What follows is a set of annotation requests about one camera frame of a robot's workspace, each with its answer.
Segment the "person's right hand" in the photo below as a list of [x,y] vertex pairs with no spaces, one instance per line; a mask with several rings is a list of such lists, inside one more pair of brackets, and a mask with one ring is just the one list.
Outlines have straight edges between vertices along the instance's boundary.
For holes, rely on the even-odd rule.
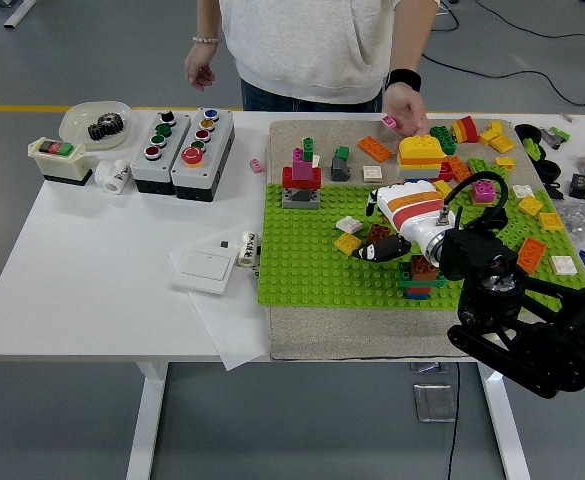
[[185,59],[185,78],[188,84],[199,92],[203,92],[214,83],[215,74],[210,63],[216,50],[216,44],[195,43]]

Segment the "person's left hand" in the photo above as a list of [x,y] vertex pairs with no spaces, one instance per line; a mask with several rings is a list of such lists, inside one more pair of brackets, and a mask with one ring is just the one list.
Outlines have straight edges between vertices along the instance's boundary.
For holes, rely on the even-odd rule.
[[405,83],[391,84],[384,94],[386,113],[396,123],[396,130],[403,137],[429,132],[426,109],[421,95]]

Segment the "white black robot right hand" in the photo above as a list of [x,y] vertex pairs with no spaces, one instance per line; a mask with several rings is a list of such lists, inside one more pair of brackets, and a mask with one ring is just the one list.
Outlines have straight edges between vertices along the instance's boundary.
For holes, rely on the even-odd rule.
[[389,261],[408,254],[416,243],[425,259],[439,266],[445,231],[453,226],[455,216],[430,182],[420,180],[373,190],[366,215],[371,216],[376,207],[395,232],[354,250],[353,257],[370,262]]

